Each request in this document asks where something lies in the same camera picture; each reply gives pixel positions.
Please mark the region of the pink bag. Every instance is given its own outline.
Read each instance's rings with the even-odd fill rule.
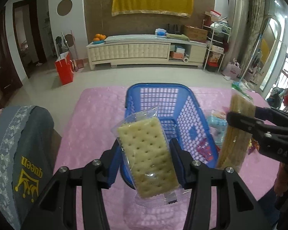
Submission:
[[[237,61],[234,61],[228,63],[228,65],[223,70],[223,75],[229,76],[231,79],[235,79],[240,74],[240,72],[240,64]]]

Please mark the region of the cracker package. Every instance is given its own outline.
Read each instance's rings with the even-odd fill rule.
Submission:
[[[244,93],[240,87],[234,83],[232,84],[232,88],[229,110],[253,118],[255,116],[256,106],[253,104],[252,97]],[[252,134],[248,132],[227,126],[217,168],[223,170],[226,167],[233,167],[237,172],[240,172],[251,136]]]
[[[125,165],[141,198],[179,187],[157,108],[131,114],[112,132],[120,143]]]

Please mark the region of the red box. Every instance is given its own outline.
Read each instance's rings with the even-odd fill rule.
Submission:
[[[182,60],[183,57],[184,57],[184,54],[183,54],[183,53],[176,53],[176,52],[172,51],[172,52],[170,52],[170,56],[171,56],[173,59]]]
[[[55,62],[55,67],[59,73],[59,77],[63,85],[73,81],[74,72],[72,70],[72,62],[69,52],[60,54],[60,57]]]

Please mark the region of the brown wall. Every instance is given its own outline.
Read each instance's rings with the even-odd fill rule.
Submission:
[[[106,36],[125,34],[153,34],[156,28],[170,24],[201,27],[203,13],[214,9],[215,0],[194,0],[190,18],[159,14],[127,14],[112,17],[112,0],[84,0],[85,24],[88,41],[97,33]]]

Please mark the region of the cracker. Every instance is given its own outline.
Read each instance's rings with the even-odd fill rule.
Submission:
[[[157,117],[117,128],[140,197],[148,198],[177,187],[171,154]]]

